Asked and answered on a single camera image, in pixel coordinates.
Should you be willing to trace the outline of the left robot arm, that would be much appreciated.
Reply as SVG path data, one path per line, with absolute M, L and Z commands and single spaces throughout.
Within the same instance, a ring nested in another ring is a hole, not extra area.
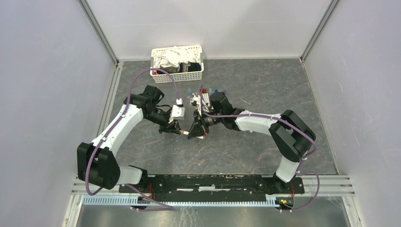
M 184 118 L 183 100 L 178 97 L 173 106 L 163 110 L 160 101 L 164 93 L 154 86 L 146 86 L 143 93 L 129 94 L 106 129 L 90 143 L 82 142 L 77 148 L 78 178 L 85 183 L 89 195 L 95 193 L 90 185 L 112 189 L 116 185 L 130 184 L 136 192 L 148 188 L 147 171 L 135 166 L 120 166 L 116 154 L 133 128 L 143 119 L 159 126 L 159 133 L 181 134 L 178 120 Z

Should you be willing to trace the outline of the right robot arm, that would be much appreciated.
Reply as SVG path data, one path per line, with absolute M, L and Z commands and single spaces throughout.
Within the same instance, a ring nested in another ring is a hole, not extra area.
M 282 155 L 273 175 L 273 187 L 285 193 L 299 171 L 308 151 L 315 151 L 316 136 L 292 110 L 279 114 L 261 114 L 234 108 L 224 92 L 208 96 L 206 93 L 193 95 L 190 105 L 194 106 L 194 121 L 188 138 L 209 134 L 212 125 L 222 124 L 229 130 L 257 132 L 271 136 Z

